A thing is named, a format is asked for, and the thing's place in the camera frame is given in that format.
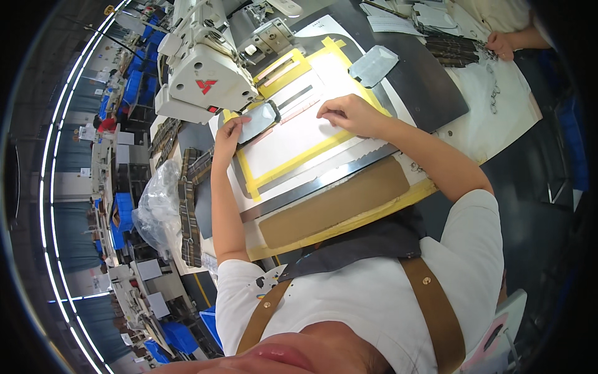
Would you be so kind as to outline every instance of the lips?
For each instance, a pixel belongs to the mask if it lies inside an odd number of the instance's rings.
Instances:
[[[296,348],[284,344],[260,344],[247,352],[247,355],[292,365],[312,373],[314,371],[312,363],[303,353]]]

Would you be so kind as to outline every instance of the white sewing machine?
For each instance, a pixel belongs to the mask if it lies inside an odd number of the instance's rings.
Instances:
[[[161,84],[155,97],[156,114],[206,124],[222,109],[241,111],[252,103],[258,90],[246,64],[255,64],[254,55],[278,53],[293,39],[280,18],[265,18],[270,4],[287,17],[303,12],[290,0],[254,0],[243,9],[249,25],[257,26],[247,33],[254,42],[244,40],[239,51],[221,0],[176,0],[170,28],[174,30],[158,47],[160,84],[163,56],[169,69],[168,83]]]

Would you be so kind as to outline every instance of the brown apron strap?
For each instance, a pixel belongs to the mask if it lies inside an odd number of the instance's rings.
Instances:
[[[442,286],[421,257],[399,261],[428,325],[438,374],[451,374],[465,359],[465,341],[459,320]]]
[[[442,286],[422,258],[399,259],[399,261],[407,274],[428,325],[438,374],[452,374],[465,359],[465,341],[453,307]],[[237,354],[245,352],[260,342],[266,325],[291,281],[292,279],[287,279],[278,283],[261,299],[241,337]]]
[[[266,325],[270,322],[270,318],[291,282],[292,279],[287,279],[284,282],[278,283],[261,299],[258,306],[255,307],[249,323],[247,323],[247,328],[245,328],[245,332],[241,337],[236,354],[243,353],[260,342]]]

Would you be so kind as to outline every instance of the factory floor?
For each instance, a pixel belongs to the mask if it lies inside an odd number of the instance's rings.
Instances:
[[[569,240],[573,190],[566,150],[561,146],[560,125],[554,115],[559,94],[554,93],[540,72],[538,54],[521,52],[516,53],[515,62],[526,76],[544,118],[481,168],[490,179],[499,204],[507,293],[522,288],[528,295],[516,339],[520,354],[525,356],[541,340],[550,320],[546,304],[556,300],[561,289],[553,278]],[[558,198],[551,203],[561,186]],[[416,206],[428,235],[440,240],[450,201],[436,192]],[[275,264],[294,262],[300,254],[301,250],[295,250],[273,260]],[[182,279],[197,309],[202,310],[214,304],[216,289],[207,274],[197,276],[198,279],[185,275]]]

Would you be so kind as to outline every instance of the plastic bag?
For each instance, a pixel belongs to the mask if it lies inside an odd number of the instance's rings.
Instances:
[[[182,245],[179,215],[178,181],[181,167],[166,160],[148,181],[132,212],[133,224],[147,244],[165,260],[172,258],[172,248]]]

